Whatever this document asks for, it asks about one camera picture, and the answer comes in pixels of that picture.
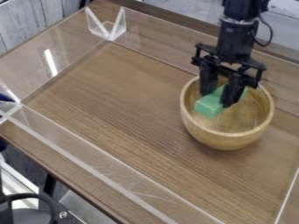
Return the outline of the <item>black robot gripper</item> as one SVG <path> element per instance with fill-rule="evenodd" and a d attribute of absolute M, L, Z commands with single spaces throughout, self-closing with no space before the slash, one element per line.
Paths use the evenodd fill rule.
<path fill-rule="evenodd" d="M 200 94 L 208 95 L 218 86 L 219 76 L 228 78 L 220 102 L 224 108 L 239 102 L 246 86 L 258 87 L 266 65 L 252 59 L 258 41 L 256 19 L 246 23 L 220 20 L 216 45 L 198 43 L 191 63 L 200 68 Z"/>

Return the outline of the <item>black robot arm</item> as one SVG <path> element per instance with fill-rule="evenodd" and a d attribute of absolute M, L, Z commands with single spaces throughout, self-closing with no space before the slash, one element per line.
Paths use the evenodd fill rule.
<path fill-rule="evenodd" d="M 266 65 L 252 59 L 254 45 L 267 47 L 274 29 L 263 19 L 270 0 L 222 0 L 216 45 L 198 43 L 191 63 L 200 69 L 200 94 L 211 94 L 219 76 L 228 79 L 219 103 L 228 108 L 239 102 L 246 87 L 258 88 Z"/>

